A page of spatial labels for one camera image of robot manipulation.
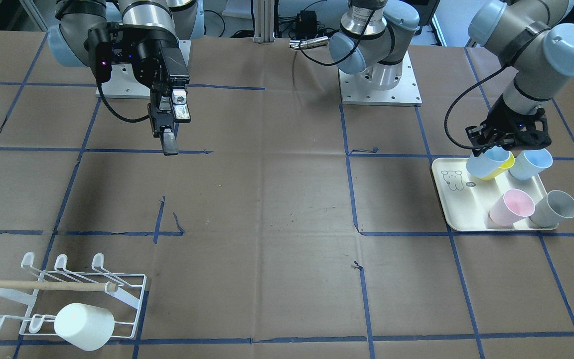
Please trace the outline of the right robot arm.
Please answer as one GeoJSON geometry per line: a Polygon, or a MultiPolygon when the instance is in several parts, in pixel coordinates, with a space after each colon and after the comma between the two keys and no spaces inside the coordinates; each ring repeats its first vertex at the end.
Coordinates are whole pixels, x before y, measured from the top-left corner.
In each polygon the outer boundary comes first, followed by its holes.
{"type": "Polygon", "coordinates": [[[190,74],[181,44],[201,35],[200,0],[58,0],[58,23],[48,30],[50,50],[63,66],[86,66],[102,102],[119,120],[149,120],[166,156],[177,155],[177,123],[189,123],[190,74]],[[129,64],[136,82],[149,90],[148,114],[119,115],[105,98],[115,64],[129,64]]]}

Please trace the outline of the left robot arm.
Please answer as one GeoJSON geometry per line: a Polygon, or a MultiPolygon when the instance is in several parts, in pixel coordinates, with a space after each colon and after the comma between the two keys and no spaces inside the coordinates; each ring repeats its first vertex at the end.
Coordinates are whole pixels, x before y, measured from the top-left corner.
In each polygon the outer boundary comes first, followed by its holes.
{"type": "Polygon", "coordinates": [[[465,129],[479,156],[494,146],[539,150],[551,144],[544,105],[574,77],[574,24],[562,23],[572,0],[490,0],[469,25],[469,36],[516,75],[487,118],[465,129]]]}

